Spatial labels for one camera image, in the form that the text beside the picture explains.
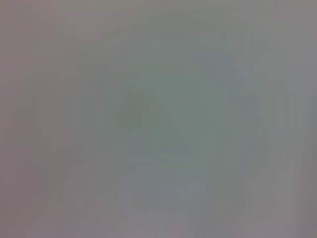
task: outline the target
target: blurry background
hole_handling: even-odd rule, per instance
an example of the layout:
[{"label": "blurry background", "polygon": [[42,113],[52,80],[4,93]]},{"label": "blurry background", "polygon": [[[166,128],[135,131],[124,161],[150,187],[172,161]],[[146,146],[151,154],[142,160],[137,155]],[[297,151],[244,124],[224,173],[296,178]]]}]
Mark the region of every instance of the blurry background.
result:
[{"label": "blurry background", "polygon": [[1,237],[314,237],[315,9],[2,1]]}]

